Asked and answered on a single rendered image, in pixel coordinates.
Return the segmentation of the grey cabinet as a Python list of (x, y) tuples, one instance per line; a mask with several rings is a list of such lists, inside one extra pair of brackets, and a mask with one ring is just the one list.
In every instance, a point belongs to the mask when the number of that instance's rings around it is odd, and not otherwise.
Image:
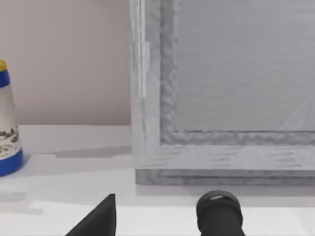
[(315, 0), (129, 0), (141, 185), (315, 186)]

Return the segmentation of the blue and white bottle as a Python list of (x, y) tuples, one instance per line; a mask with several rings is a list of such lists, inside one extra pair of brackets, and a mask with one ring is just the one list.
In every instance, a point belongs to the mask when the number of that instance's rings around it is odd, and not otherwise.
[(0, 177), (18, 171), (24, 162), (7, 64), (0, 60)]

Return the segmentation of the black cylindrical object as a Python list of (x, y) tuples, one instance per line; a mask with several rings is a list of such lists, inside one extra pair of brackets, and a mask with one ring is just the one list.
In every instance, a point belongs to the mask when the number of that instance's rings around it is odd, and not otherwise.
[(200, 236), (246, 236), (238, 199), (223, 190), (203, 194), (196, 204)]

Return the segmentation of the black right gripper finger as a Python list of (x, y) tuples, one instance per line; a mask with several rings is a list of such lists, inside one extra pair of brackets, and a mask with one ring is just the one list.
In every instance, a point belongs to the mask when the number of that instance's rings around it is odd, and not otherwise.
[(65, 236), (116, 236), (115, 194), (109, 194)]

